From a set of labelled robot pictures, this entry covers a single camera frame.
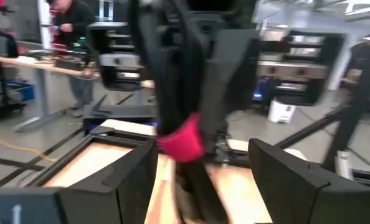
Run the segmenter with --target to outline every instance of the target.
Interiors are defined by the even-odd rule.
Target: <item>black jacket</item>
[[[73,43],[78,41],[80,37],[85,37],[87,26],[95,21],[96,18],[88,4],[79,0],[73,0],[67,12],[64,14],[58,12],[55,18],[56,26],[72,24],[73,32],[62,32],[60,30],[58,39],[71,48]]]

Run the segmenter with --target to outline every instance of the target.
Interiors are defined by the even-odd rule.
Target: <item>person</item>
[[[89,5],[80,0],[49,0],[57,11],[55,27],[57,38],[68,48],[86,36],[87,26],[96,21]],[[83,108],[92,102],[93,82],[69,76],[70,88],[76,104],[71,108],[74,117],[83,115]]]

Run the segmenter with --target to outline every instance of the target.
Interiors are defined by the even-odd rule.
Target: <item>blue bin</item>
[[[6,81],[5,83],[7,87],[12,88],[22,95],[22,102],[34,99],[34,85],[14,80]]]

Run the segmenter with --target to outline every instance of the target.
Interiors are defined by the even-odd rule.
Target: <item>jeans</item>
[[[84,105],[91,104],[93,100],[93,81],[69,76],[70,88],[78,105],[82,108]]]

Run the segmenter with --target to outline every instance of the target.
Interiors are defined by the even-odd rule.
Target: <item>yellow cable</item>
[[[0,144],[5,146],[5,147],[15,149],[15,150],[33,152],[33,153],[37,154],[39,157],[41,157],[41,159],[43,159],[43,160],[47,160],[47,161],[50,161],[50,162],[55,162],[56,161],[56,159],[53,159],[53,158],[50,158],[50,157],[44,155],[44,153],[42,153],[40,150],[31,149],[31,148],[28,148],[28,147],[15,146],[13,144],[10,144],[10,143],[2,140],[1,138],[0,138]]]

